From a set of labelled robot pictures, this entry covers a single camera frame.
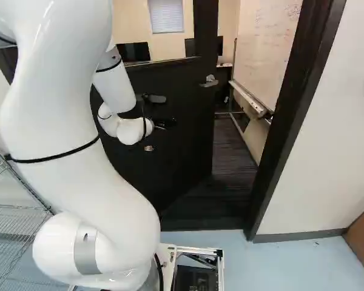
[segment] door handle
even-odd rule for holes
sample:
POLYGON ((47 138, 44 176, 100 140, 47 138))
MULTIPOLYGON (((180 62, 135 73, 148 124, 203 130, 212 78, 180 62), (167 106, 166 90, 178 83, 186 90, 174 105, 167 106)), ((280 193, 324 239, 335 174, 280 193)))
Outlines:
POLYGON ((204 87, 204 88, 209 88, 209 87, 213 87, 213 86, 217 86, 217 85, 218 85, 218 80, 214 80, 214 81, 210 81, 210 82, 200 84, 200 86, 204 87))

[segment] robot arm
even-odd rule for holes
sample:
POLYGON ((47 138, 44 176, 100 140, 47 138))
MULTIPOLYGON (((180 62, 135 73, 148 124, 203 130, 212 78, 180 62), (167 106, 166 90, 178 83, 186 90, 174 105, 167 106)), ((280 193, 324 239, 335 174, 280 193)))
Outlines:
POLYGON ((160 224, 95 139, 93 81, 102 110, 114 115, 135 104, 122 63, 94 75, 111 30, 111 0, 0 0, 1 38, 19 48, 0 134, 22 176, 61 210, 36 235, 37 266, 67 284, 136 291, 150 272, 160 224))
POLYGON ((152 133, 153 123, 147 118, 144 128, 143 118, 124 119, 117 114, 133 109, 136 97, 113 38, 98 64, 93 83, 104 100, 98 110, 98 122, 109 136, 132 145, 152 133))

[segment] window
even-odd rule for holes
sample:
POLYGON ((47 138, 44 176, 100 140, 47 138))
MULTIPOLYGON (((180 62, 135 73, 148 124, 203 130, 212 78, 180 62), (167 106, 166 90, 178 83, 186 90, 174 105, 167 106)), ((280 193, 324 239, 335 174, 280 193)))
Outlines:
POLYGON ((184 32, 182 0, 148 0, 152 33, 184 32))

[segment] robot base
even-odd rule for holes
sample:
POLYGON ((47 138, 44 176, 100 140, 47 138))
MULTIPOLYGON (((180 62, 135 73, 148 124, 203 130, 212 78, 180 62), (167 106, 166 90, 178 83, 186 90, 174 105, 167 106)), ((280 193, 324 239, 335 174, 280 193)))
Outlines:
MULTIPOLYGON (((160 244, 157 255, 162 265, 163 291, 224 291, 223 250, 160 244)), ((160 291, 157 269, 151 272, 148 284, 139 291, 160 291)), ((80 287, 72 290, 81 291, 80 287)))

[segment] light blue floor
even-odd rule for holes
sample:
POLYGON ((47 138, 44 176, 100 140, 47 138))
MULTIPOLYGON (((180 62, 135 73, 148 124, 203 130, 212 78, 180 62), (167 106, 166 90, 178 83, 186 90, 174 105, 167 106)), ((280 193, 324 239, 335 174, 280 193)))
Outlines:
POLYGON ((364 268, 342 237, 252 244, 239 230, 162 233, 163 243, 218 247, 225 291, 364 291, 364 268))

